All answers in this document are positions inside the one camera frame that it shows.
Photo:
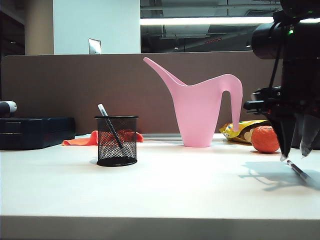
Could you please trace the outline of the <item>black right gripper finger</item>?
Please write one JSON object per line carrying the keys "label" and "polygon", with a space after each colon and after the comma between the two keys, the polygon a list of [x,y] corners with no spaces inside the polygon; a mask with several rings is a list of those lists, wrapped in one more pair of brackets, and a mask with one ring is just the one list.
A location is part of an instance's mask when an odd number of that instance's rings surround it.
{"label": "black right gripper finger", "polygon": [[274,132],[276,133],[278,144],[281,150],[280,160],[284,161],[288,158],[292,147],[292,140],[296,127],[296,117],[288,116],[270,116],[268,118]]}
{"label": "black right gripper finger", "polygon": [[307,157],[312,150],[320,149],[320,119],[306,114],[302,121],[300,150],[303,157]]}

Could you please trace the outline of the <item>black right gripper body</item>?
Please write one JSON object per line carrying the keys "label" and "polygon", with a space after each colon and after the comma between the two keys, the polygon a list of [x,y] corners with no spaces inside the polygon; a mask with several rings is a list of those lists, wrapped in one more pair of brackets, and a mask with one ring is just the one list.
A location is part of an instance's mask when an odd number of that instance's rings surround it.
{"label": "black right gripper body", "polygon": [[295,115],[320,117],[320,99],[310,96],[293,95],[281,86],[259,88],[251,94],[251,100],[243,104],[247,113],[263,115],[266,118],[289,118]]}

